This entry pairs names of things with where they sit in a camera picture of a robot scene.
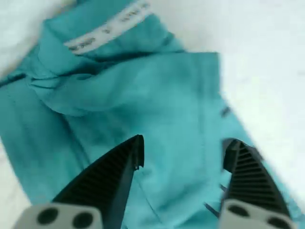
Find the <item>teal shirt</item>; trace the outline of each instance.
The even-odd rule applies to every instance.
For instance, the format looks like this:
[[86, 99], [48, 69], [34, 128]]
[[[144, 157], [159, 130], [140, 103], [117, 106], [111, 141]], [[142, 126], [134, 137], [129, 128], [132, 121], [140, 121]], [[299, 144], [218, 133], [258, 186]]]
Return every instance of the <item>teal shirt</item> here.
[[188, 53], [154, 15], [82, 55], [64, 43], [129, 1], [88, 0], [44, 23], [38, 45], [0, 83], [0, 136], [33, 204], [52, 200], [84, 168], [135, 134], [145, 166], [134, 175], [123, 227], [216, 228], [221, 141], [251, 145], [219, 95], [216, 53]]

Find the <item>white fabric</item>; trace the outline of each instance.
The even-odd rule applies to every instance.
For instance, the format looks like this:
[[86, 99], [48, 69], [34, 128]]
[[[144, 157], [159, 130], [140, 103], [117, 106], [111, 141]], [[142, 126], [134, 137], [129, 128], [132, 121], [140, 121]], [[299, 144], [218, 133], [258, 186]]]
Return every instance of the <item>white fabric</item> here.
[[[36, 42], [42, 20], [69, 2], [0, 1], [0, 75]], [[152, 0], [152, 6], [189, 50], [222, 54], [224, 97], [304, 208], [305, 1]], [[0, 227], [11, 228], [29, 203], [0, 155]]]

